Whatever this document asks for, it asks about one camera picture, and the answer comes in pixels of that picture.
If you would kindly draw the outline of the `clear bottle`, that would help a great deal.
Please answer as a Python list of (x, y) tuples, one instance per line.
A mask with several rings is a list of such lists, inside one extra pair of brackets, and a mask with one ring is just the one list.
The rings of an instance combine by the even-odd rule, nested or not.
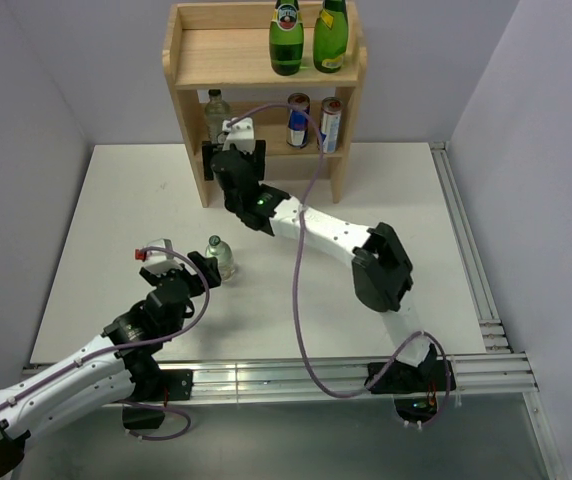
[(235, 260), (230, 245), (218, 235), (211, 235), (205, 256), (217, 260), (217, 268), (223, 282), (231, 280), (235, 274)]
[(220, 144), (223, 123), (231, 118), (231, 108), (223, 100), (220, 89), (209, 89), (208, 97), (209, 100), (204, 107), (208, 138), (211, 143)]

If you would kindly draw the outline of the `blue Red Bull can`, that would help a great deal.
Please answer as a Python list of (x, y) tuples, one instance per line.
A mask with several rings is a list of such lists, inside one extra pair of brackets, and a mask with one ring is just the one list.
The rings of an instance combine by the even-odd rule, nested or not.
[(293, 148), (304, 148), (308, 144), (310, 99), (301, 92), (293, 93), (287, 103), (295, 108), (289, 111), (287, 122), (287, 143)]

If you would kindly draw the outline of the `silver Red Bull can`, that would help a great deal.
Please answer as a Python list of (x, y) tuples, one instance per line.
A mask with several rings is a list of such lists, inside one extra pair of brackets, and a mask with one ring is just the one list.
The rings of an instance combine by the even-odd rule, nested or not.
[(318, 144), (325, 154), (337, 149), (343, 104), (337, 97), (327, 97), (321, 103), (319, 129), (322, 141)]

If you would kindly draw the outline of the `green bottle red label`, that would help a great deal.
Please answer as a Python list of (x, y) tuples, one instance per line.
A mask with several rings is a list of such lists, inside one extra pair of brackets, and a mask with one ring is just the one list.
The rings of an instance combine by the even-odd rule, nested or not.
[(269, 28), (271, 67), (281, 76), (290, 76), (300, 69), (304, 47), (304, 29), (297, 0), (275, 3)]

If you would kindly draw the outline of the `green bottle yellow label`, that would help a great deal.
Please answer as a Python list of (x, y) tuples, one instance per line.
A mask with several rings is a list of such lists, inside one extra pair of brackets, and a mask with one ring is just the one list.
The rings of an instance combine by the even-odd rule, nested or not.
[(315, 22), (313, 62), (323, 73), (335, 73), (344, 63), (349, 37), (345, 0), (326, 0)]

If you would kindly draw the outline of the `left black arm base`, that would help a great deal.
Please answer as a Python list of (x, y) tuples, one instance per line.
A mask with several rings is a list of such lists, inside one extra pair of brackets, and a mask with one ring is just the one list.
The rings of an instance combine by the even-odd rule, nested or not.
[[(157, 402), (168, 406), (171, 401), (188, 401), (193, 387), (190, 369), (160, 370), (152, 380), (138, 382), (127, 398), (131, 402)], [(127, 430), (157, 430), (165, 420), (164, 412), (144, 407), (124, 406), (122, 424)]]

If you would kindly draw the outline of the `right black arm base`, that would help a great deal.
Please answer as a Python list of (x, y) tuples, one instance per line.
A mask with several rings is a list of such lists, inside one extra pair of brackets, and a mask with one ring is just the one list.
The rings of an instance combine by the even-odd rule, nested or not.
[(392, 395), (402, 423), (421, 428), (440, 411), (439, 395), (447, 398), (456, 387), (451, 362), (429, 356), (418, 367), (395, 361), (368, 391)]

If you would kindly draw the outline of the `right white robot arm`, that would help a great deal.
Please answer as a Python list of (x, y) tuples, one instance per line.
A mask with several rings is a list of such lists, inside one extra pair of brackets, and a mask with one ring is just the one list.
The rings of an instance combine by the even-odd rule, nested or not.
[(412, 296), (413, 265), (395, 230), (353, 224), (306, 207), (295, 196), (264, 184), (265, 144), (245, 153), (234, 146), (202, 145), (204, 177), (223, 191), (224, 206), (246, 227), (304, 242), (350, 268), (357, 299), (381, 314), (399, 354), (388, 368), (371, 368), (366, 387), (410, 394), (429, 387), (437, 348), (423, 336)]

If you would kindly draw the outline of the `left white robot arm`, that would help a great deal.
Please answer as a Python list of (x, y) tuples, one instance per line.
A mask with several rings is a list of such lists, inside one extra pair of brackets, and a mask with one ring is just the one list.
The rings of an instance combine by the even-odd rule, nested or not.
[(154, 356), (204, 316), (196, 297), (221, 284), (218, 262), (148, 246), (135, 253), (151, 286), (146, 298), (64, 360), (0, 389), (0, 478), (24, 459), (29, 441), (113, 402), (146, 400), (161, 386)]

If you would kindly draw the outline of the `wooden two-tier shelf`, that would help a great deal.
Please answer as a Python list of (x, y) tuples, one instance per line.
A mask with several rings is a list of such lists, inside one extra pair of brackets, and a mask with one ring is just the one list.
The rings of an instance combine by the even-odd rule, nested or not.
[(346, 60), (339, 72), (325, 74), (312, 63), (313, 26), (321, 4), (303, 1), (305, 27), (303, 64), (292, 76), (280, 76), (270, 66), (269, 20), (274, 4), (263, 2), (180, 3), (172, 6), (162, 51), (164, 74), (186, 147), (200, 202), (210, 203), (211, 182), (204, 175), (202, 144), (208, 138), (204, 107), (198, 93), (208, 89), (247, 89), (252, 101), (234, 102), (241, 115), (268, 100), (272, 89), (286, 95), (332, 88), (343, 104), (338, 147), (326, 157), (325, 178), (332, 199), (339, 202), (349, 163), (349, 152), (368, 65), (367, 46), (357, 5), (347, 4), (349, 40)]

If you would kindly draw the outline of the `aluminium frame rail right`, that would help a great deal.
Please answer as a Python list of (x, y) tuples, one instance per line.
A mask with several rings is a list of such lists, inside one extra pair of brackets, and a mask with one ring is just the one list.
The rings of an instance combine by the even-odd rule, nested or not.
[(431, 143), (429, 148), (449, 211), (486, 351), (491, 354), (511, 353), (512, 348), (500, 319), (455, 181), (446, 144)]

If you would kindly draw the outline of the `aluminium frame rail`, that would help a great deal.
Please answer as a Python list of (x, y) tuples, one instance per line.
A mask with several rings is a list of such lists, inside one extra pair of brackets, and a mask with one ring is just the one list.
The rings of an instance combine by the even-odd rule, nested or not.
[(511, 353), (512, 348), (500, 319), (455, 181), (446, 144), (431, 143), (429, 148), (449, 211), (486, 351), (491, 354)]
[[(355, 357), (312, 361), (314, 372), (329, 389), (361, 388), (368, 365), (384, 359)], [(455, 355), (448, 358), (454, 386), (450, 398), (460, 405), (464, 396), (531, 394), (539, 391), (525, 354)], [(300, 359), (237, 362), (162, 362), (163, 371), (193, 372), (187, 405), (256, 404), (328, 401), (311, 380)]]

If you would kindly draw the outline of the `aluminium frame rail front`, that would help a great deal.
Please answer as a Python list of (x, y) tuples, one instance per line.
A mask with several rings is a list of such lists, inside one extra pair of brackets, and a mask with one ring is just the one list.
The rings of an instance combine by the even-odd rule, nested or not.
[[(368, 365), (384, 359), (355, 357), (312, 361), (314, 372), (329, 389), (361, 388)], [(448, 358), (454, 386), (450, 398), (460, 405), (464, 396), (531, 394), (539, 391), (525, 354), (455, 355)], [(162, 362), (163, 371), (193, 372), (187, 405), (256, 404), (328, 401), (311, 380), (300, 359), (237, 362)]]

